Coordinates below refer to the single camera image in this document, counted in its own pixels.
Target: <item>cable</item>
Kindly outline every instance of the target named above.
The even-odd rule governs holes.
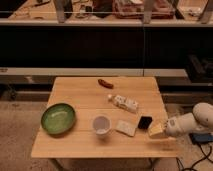
[[[204,156],[207,156],[206,153],[203,151],[203,148],[200,144],[198,144],[198,147],[200,148],[201,152],[203,153]],[[213,160],[211,160],[209,157],[206,158],[210,163],[213,163]]]
[[[189,168],[184,168],[183,163],[181,162],[181,160],[180,160],[179,158],[176,158],[179,171],[197,171],[196,169],[194,169],[194,167],[195,167],[197,164],[199,164],[200,162],[202,162],[202,161],[204,161],[204,160],[206,160],[206,159],[207,159],[208,161],[210,161],[211,163],[213,163],[213,161],[212,161],[211,159],[209,159],[209,156],[210,156],[211,153],[212,153],[212,146],[209,145],[209,149],[210,149],[210,150],[209,150],[208,154],[206,154],[206,153],[204,153],[204,151],[203,151],[201,145],[200,145],[200,144],[197,144],[197,145],[198,145],[198,147],[201,149],[201,151],[202,151],[204,157],[202,157],[200,160],[198,160],[198,161],[196,161],[195,163],[193,163],[192,166],[189,167]]]

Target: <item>bag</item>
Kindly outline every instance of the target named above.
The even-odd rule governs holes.
[[[117,18],[142,18],[144,0],[134,3],[131,0],[113,0],[113,13]],[[167,0],[155,0],[152,10],[153,19],[173,19],[175,9]]]

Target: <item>black sponge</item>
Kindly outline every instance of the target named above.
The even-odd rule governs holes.
[[[152,122],[152,117],[142,116],[139,123],[138,123],[138,128],[139,129],[148,129],[151,122]]]

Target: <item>table leg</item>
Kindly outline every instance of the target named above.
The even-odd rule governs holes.
[[[160,161],[160,158],[154,158],[153,160],[149,158],[150,166],[148,166],[146,169],[151,171],[154,170],[155,166],[157,165],[159,161]]]
[[[63,166],[57,161],[57,159],[49,159],[49,161],[55,166],[58,171],[66,171]]]

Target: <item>sausage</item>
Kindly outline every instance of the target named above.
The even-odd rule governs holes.
[[[114,85],[113,84],[110,84],[108,82],[106,82],[105,80],[102,80],[102,79],[98,79],[98,83],[103,86],[103,87],[106,87],[106,88],[109,88],[109,89],[113,89]]]

